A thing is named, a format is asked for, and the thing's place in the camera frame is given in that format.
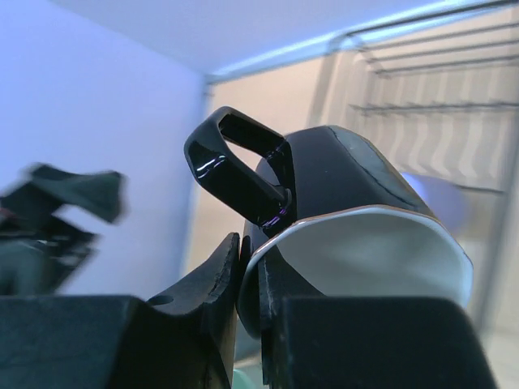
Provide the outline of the lavender cup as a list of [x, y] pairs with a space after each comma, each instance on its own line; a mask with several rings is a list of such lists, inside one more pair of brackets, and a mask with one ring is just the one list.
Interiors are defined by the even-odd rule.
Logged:
[[402, 172], [401, 175], [442, 225], [458, 241], [462, 241], [470, 220], [470, 203], [461, 189], [437, 177], [407, 172]]

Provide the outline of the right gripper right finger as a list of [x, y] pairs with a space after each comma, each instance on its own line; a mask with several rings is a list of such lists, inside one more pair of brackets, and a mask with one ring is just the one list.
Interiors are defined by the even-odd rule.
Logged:
[[259, 263], [271, 388], [494, 388], [465, 312], [429, 297], [327, 297], [288, 263]]

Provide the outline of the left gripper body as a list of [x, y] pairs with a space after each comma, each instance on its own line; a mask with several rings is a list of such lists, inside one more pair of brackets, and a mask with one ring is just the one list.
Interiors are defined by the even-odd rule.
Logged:
[[53, 218], [39, 231], [1, 226], [1, 294], [54, 293], [93, 254], [95, 233]]

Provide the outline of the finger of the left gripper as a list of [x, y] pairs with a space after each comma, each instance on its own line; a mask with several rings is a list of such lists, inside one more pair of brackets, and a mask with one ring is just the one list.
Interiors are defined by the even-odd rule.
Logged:
[[71, 205], [113, 223], [122, 214], [126, 177], [114, 170], [69, 173], [37, 163], [26, 181], [1, 197], [1, 209], [22, 224], [43, 224], [63, 205]]

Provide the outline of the black mug white inside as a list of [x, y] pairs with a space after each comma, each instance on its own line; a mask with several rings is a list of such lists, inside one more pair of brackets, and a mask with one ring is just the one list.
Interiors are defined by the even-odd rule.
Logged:
[[474, 267], [412, 186], [339, 126], [281, 135], [228, 106], [187, 138], [195, 180], [244, 219], [237, 309], [260, 337], [258, 270], [280, 259], [330, 297], [439, 297], [466, 307]]

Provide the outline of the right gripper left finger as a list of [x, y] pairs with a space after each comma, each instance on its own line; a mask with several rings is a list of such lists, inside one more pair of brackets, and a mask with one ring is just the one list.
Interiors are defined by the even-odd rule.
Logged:
[[239, 235], [147, 301], [132, 296], [4, 297], [4, 388], [228, 388]]

